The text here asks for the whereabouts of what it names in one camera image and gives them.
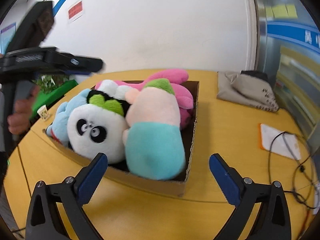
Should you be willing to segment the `operator left hand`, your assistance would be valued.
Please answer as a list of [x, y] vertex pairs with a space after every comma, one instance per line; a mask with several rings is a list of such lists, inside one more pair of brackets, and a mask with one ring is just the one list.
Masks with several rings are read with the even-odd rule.
[[30, 127], [32, 107], [39, 91], [40, 87], [35, 85], [27, 99], [16, 101], [14, 105], [15, 112], [7, 118], [8, 130], [11, 134], [20, 135]]

